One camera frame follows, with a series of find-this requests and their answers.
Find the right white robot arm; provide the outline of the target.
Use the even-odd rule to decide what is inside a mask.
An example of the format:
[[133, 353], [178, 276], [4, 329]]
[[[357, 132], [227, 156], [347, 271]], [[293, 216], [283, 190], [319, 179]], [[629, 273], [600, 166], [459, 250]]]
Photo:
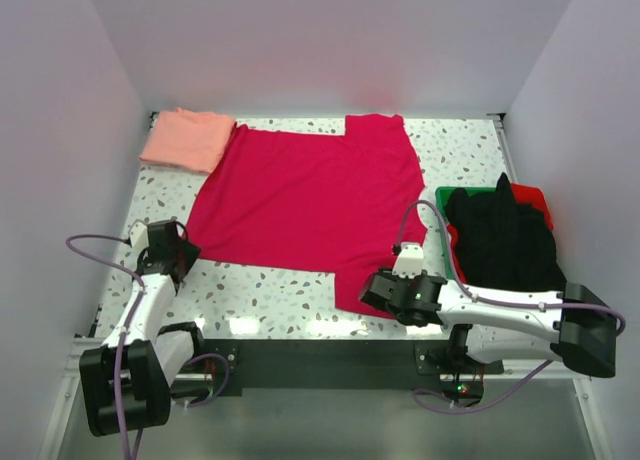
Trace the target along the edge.
[[590, 377], [616, 374], [621, 323], [580, 284], [513, 292], [427, 273], [403, 278], [380, 269], [366, 280], [360, 299], [405, 326], [439, 326], [448, 344], [435, 357], [453, 372], [505, 360], [542, 360]]

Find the crimson red t-shirt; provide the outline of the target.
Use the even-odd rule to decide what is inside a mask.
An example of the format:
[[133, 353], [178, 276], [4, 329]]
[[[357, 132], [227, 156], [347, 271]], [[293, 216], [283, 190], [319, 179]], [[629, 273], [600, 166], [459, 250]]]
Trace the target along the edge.
[[425, 226], [406, 211], [424, 188], [399, 115], [349, 115], [339, 136], [241, 125], [187, 230], [203, 259], [331, 273], [336, 308], [381, 317], [359, 295], [393, 266], [396, 238], [424, 241]]

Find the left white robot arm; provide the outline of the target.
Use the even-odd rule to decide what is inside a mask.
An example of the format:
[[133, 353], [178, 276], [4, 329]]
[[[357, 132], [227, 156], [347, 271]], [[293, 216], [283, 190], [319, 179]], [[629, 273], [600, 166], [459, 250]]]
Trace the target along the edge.
[[201, 252], [184, 225], [136, 222], [124, 243], [137, 254], [130, 299], [112, 333], [79, 360], [88, 426], [96, 437], [165, 424], [179, 371], [196, 372], [207, 360], [196, 322], [163, 324]]

